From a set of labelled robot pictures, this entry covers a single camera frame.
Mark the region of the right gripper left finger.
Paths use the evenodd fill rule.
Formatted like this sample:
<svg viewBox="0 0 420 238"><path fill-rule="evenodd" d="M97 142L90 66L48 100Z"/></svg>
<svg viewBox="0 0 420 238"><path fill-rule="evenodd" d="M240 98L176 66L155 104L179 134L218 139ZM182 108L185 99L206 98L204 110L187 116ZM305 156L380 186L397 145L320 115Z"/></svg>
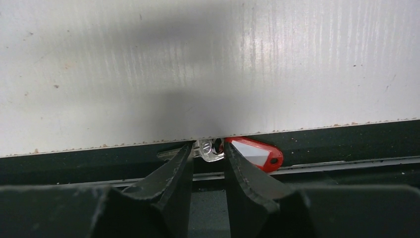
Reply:
<svg viewBox="0 0 420 238"><path fill-rule="evenodd" d="M193 144L133 185L2 186L3 238L185 238Z"/></svg>

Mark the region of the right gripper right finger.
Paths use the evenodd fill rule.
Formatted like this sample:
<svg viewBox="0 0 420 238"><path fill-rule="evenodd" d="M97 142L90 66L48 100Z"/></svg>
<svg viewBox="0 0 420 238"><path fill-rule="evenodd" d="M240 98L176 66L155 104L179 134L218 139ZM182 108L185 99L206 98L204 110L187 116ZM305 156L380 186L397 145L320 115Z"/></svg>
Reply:
<svg viewBox="0 0 420 238"><path fill-rule="evenodd" d="M224 144L233 238L417 238L420 191L408 185L293 188Z"/></svg>

